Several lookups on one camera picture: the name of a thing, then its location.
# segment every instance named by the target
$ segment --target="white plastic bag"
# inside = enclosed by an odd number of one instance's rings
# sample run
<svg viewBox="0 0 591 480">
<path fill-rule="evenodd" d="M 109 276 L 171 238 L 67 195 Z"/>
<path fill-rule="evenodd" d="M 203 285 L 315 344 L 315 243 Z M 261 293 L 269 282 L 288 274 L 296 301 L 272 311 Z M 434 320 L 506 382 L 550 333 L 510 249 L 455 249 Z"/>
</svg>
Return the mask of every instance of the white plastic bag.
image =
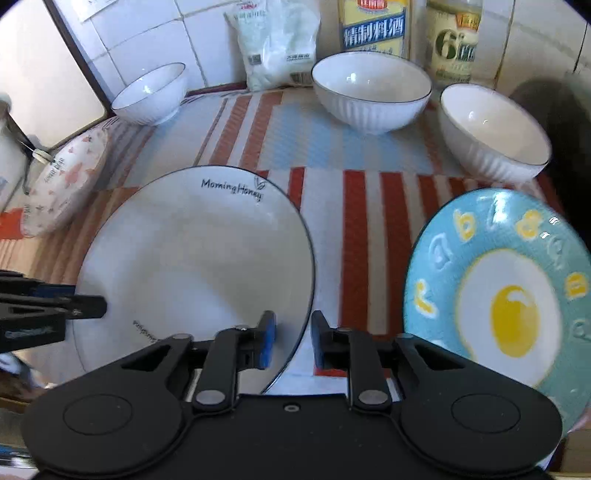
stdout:
<svg viewBox="0 0 591 480">
<path fill-rule="evenodd" d="M 320 11 L 316 0 L 246 0 L 228 13 L 250 90 L 312 85 Z"/>
</svg>

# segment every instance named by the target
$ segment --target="yellow circle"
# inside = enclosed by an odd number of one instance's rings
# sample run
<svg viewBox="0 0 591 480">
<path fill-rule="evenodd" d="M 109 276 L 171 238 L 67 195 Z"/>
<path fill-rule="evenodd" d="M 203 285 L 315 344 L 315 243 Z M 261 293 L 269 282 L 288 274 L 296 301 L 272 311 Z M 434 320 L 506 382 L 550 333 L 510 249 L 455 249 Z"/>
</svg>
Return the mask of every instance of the yellow circle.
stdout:
<svg viewBox="0 0 591 480">
<path fill-rule="evenodd" d="M 531 293 L 516 285 L 497 293 L 491 305 L 491 327 L 504 354 L 514 358 L 525 356 L 540 331 L 540 314 Z"/>
</svg>

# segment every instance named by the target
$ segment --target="teal plate with egg design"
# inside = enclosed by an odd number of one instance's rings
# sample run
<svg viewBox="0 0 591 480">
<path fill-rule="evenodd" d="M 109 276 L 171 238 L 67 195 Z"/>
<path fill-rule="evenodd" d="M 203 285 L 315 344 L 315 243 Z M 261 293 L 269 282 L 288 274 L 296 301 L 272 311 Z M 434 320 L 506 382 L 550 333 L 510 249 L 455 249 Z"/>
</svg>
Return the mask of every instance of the teal plate with egg design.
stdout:
<svg viewBox="0 0 591 480">
<path fill-rule="evenodd" d="M 589 252 L 559 214 L 520 192 L 474 190 L 415 244 L 405 331 L 537 388 L 566 434 L 591 397 L 589 278 Z"/>
</svg>

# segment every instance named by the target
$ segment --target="ribbed white bowl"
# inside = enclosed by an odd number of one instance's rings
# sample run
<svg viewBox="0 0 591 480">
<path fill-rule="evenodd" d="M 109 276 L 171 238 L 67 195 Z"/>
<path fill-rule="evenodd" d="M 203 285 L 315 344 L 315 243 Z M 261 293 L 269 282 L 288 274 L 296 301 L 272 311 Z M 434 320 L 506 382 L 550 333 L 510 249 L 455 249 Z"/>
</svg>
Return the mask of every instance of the ribbed white bowl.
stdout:
<svg viewBox="0 0 591 480">
<path fill-rule="evenodd" d="M 128 85 L 113 101 L 113 111 L 140 125 L 159 125 L 178 112 L 187 94 L 184 63 L 169 63 Z"/>
<path fill-rule="evenodd" d="M 550 140 L 542 127 L 494 90 L 451 85 L 441 95 L 439 123 L 449 150 L 475 177 L 523 183 L 550 161 Z"/>
<path fill-rule="evenodd" d="M 320 103 L 364 134 L 383 134 L 410 124 L 431 96 L 429 76 L 413 63 L 382 53 L 339 53 L 312 70 Z"/>
</svg>

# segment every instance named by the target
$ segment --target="glass bottle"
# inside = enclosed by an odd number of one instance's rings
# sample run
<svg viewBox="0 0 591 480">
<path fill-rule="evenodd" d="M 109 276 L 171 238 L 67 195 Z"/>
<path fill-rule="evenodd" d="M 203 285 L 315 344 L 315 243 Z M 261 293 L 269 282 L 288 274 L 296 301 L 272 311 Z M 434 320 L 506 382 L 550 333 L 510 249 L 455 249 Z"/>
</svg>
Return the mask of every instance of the glass bottle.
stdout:
<svg viewBox="0 0 591 480">
<path fill-rule="evenodd" d="M 470 81 L 481 18 L 482 0 L 427 0 L 425 68 L 436 87 Z"/>
</svg>

